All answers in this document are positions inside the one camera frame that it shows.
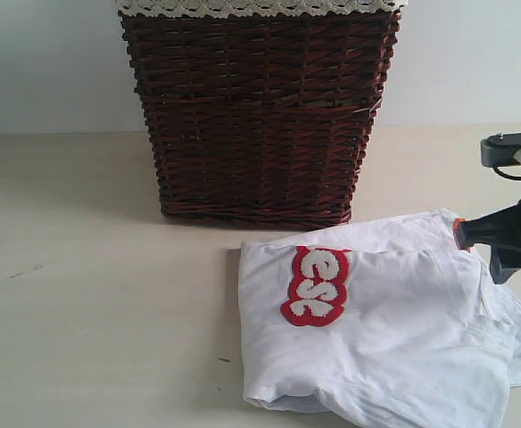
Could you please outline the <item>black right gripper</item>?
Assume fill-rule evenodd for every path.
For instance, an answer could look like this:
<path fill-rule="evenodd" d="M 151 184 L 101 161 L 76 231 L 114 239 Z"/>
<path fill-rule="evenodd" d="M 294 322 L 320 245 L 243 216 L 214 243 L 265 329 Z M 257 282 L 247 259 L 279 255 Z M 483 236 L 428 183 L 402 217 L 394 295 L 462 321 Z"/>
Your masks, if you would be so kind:
<path fill-rule="evenodd" d="M 521 199 L 518 205 L 480 218 L 459 219 L 459 248 L 491 246 L 489 269 L 495 284 L 505 284 L 521 270 Z"/>

